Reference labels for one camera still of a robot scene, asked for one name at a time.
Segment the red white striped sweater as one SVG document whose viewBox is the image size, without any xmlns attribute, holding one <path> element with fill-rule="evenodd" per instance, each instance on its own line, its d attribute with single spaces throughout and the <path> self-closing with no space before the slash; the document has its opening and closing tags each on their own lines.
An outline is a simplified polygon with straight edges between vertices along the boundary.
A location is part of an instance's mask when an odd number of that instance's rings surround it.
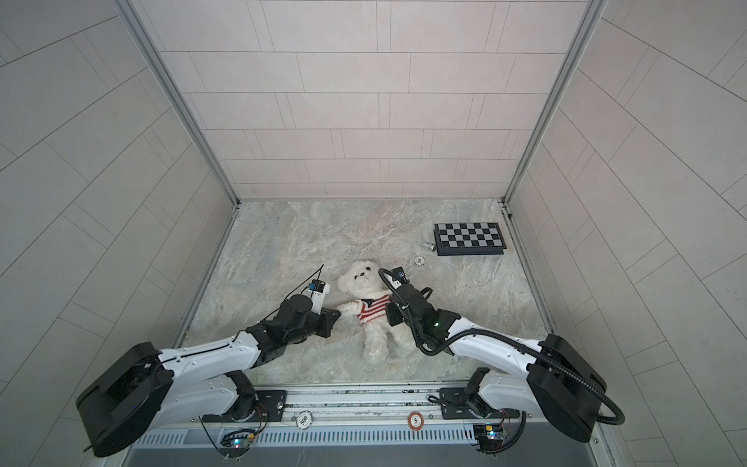
<svg viewBox="0 0 747 467">
<path fill-rule="evenodd" d="M 387 306 L 391 303 L 390 295 L 383 295 L 377 299 L 360 299 L 358 319 L 362 325 L 369 324 L 386 316 Z"/>
</svg>

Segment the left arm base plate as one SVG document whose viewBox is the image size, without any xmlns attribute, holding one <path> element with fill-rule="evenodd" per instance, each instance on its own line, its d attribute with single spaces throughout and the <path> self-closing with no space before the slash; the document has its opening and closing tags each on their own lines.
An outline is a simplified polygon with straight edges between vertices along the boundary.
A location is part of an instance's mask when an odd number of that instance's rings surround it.
<svg viewBox="0 0 747 467">
<path fill-rule="evenodd" d="M 280 422 L 287 396 L 285 390 L 260 390 L 251 404 L 240 402 L 237 410 L 231 409 L 220 416 L 207 414 L 202 420 L 206 423 Z"/>
</svg>

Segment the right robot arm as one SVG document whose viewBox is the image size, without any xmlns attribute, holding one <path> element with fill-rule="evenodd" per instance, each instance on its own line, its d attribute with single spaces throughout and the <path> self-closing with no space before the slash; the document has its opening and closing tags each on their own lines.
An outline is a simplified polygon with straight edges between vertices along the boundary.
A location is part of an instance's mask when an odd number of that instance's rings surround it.
<svg viewBox="0 0 747 467">
<path fill-rule="evenodd" d="M 563 435 L 591 441 L 597 424 L 620 425 L 624 414 L 606 394 L 603 378 L 563 338 L 525 340 L 479 326 L 452 311 L 435 309 L 430 289 L 394 282 L 387 318 L 406 324 L 416 348 L 428 356 L 443 352 L 482 365 L 470 377 L 456 408 L 476 418 L 505 410 L 524 416 L 540 412 Z"/>
</svg>

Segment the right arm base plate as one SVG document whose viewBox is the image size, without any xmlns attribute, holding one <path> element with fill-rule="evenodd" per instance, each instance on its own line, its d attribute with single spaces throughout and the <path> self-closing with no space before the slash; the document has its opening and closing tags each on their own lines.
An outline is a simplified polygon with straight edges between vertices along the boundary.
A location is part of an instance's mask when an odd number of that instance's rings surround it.
<svg viewBox="0 0 747 467">
<path fill-rule="evenodd" d="M 429 394 L 427 401 L 441 409 L 444 420 L 519 420 L 521 412 L 515 409 L 492 409 L 464 388 L 443 387 L 437 394 Z"/>
</svg>

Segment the white teddy bear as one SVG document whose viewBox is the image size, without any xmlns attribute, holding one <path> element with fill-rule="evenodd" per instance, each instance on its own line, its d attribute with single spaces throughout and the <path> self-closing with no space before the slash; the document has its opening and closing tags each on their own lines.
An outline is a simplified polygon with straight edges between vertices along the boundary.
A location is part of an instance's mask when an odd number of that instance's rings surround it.
<svg viewBox="0 0 747 467">
<path fill-rule="evenodd" d="M 372 261 L 357 261 L 337 279 L 340 292 L 351 298 L 338 307 L 343 314 L 354 315 L 365 334 L 364 358 L 367 364 L 381 363 L 389 356 L 389 339 L 402 351 L 412 345 L 410 330 L 404 325 L 390 325 L 386 307 L 392 304 L 391 291 L 377 274 L 379 266 Z"/>
</svg>

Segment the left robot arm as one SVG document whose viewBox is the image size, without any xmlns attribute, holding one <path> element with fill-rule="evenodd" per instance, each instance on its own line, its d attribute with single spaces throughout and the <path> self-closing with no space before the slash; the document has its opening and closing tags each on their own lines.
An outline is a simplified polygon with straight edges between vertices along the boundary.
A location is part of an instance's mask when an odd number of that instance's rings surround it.
<svg viewBox="0 0 747 467">
<path fill-rule="evenodd" d="M 287 346 L 329 338 L 341 315 L 294 295 L 273 319 L 223 340 L 189 348 L 133 346 L 76 400 L 89 451 L 109 457 L 152 429 L 188 418 L 249 418 L 258 396 L 247 371 L 280 358 Z"/>
</svg>

